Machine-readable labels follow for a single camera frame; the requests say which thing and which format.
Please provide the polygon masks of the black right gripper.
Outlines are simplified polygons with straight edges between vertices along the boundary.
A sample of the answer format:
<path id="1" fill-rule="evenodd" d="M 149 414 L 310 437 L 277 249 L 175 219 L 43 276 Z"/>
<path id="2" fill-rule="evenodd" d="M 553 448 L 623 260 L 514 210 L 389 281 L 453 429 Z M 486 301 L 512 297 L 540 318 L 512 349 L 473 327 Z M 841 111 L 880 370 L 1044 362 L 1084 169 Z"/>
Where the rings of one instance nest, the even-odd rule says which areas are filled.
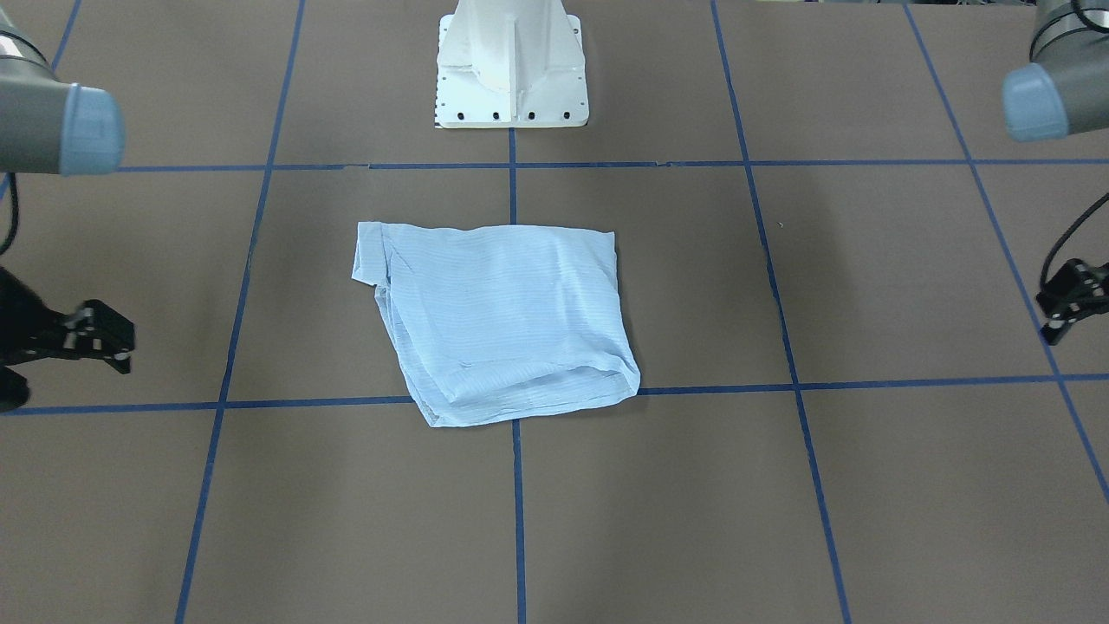
<path id="1" fill-rule="evenodd" d="M 87 300 L 64 315 L 1 269 L 1 410 L 16 411 L 30 400 L 30 386 L 16 365 L 57 359 L 96 360 L 118 374 L 132 372 L 134 324 L 101 300 Z"/>

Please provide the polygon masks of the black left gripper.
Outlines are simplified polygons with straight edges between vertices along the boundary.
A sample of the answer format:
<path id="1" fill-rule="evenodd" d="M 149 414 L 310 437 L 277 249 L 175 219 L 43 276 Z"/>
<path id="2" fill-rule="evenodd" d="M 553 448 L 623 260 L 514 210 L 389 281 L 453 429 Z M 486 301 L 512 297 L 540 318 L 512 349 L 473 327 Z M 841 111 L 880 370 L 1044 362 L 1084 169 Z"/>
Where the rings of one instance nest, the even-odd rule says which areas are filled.
<path id="1" fill-rule="evenodd" d="M 1058 345 L 1074 324 L 1086 317 L 1105 315 L 1108 308 L 1106 287 L 1108 265 L 1066 260 L 1049 280 L 1042 283 L 1036 295 L 1042 313 L 1039 328 L 1042 342 Z"/>

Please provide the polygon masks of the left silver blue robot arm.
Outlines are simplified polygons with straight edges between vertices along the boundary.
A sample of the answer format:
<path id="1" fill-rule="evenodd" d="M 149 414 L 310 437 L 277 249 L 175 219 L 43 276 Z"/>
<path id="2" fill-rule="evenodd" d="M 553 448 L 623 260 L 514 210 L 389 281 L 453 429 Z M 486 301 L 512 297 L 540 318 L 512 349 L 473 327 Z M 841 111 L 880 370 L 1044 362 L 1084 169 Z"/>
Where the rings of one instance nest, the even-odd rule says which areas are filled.
<path id="1" fill-rule="evenodd" d="M 1108 3 L 1038 3 L 1028 61 L 1003 79 L 1001 98 L 1003 122 L 1015 142 L 1062 140 L 1108 127 Z M 1106 265 L 1070 259 L 1051 269 L 1074 233 L 1105 206 L 1101 195 L 1042 260 L 1036 304 L 1048 345 L 1061 342 L 1074 324 L 1106 314 Z"/>

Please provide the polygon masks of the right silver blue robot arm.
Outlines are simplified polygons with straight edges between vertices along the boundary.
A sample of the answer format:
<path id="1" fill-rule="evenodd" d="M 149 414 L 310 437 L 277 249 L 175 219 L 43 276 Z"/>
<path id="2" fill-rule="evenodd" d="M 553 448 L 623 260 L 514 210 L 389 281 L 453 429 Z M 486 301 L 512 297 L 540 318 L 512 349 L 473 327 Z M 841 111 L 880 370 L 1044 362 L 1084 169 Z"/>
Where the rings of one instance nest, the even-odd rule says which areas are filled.
<path id="1" fill-rule="evenodd" d="M 113 95 L 102 88 L 64 82 L 31 35 L 1 16 L 1 170 L 10 191 L 3 250 L 20 228 L 17 175 L 101 175 L 119 168 L 126 127 Z M 17 365 L 57 359 L 96 360 L 130 374 L 136 348 L 134 324 L 96 299 L 64 315 L 51 309 L 24 282 L 1 272 L 1 407 L 16 411 L 30 399 Z"/>

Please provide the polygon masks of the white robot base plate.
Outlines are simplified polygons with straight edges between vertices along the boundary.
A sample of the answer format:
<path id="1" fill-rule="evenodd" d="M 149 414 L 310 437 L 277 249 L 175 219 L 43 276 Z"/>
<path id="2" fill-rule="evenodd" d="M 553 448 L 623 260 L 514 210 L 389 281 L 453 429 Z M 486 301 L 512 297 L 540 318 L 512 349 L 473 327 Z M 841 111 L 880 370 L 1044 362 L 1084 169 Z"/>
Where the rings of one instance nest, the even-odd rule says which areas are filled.
<path id="1" fill-rule="evenodd" d="M 438 23 L 438 129 L 584 127 L 582 24 L 561 1 L 459 1 Z"/>

